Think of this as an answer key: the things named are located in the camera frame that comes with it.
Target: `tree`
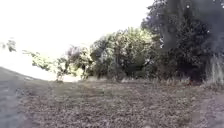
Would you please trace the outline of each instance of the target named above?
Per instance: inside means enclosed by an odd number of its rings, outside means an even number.
[[[135,77],[154,58],[153,35],[139,28],[128,28],[102,37],[92,45],[91,57],[98,77],[117,80]]]
[[[6,45],[10,52],[16,51],[16,42],[14,40],[10,39]]]
[[[161,76],[205,79],[206,65],[213,51],[209,40],[212,37],[209,32],[211,24],[200,17],[201,4],[198,0],[155,0],[148,8],[142,28],[160,38],[158,43],[163,46],[160,48],[163,52],[157,63]],[[214,6],[221,8],[220,1]]]

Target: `dirt path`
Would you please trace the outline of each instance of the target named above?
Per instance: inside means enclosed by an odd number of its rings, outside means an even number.
[[[23,113],[19,111],[20,100],[17,89],[18,76],[0,68],[0,127],[30,128]]]

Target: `dirt ground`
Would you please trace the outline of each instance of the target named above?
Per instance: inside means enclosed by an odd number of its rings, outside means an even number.
[[[221,91],[132,82],[59,84],[0,70],[4,128],[224,127]]]

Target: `grass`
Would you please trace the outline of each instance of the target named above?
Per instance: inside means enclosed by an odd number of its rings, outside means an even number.
[[[36,127],[185,128],[205,93],[153,83],[55,84],[25,89],[23,110]]]

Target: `overexposed sky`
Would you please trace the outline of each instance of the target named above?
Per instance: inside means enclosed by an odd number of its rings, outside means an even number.
[[[13,37],[23,49],[58,55],[68,44],[90,44],[118,29],[138,27],[152,2],[0,0],[0,41]]]

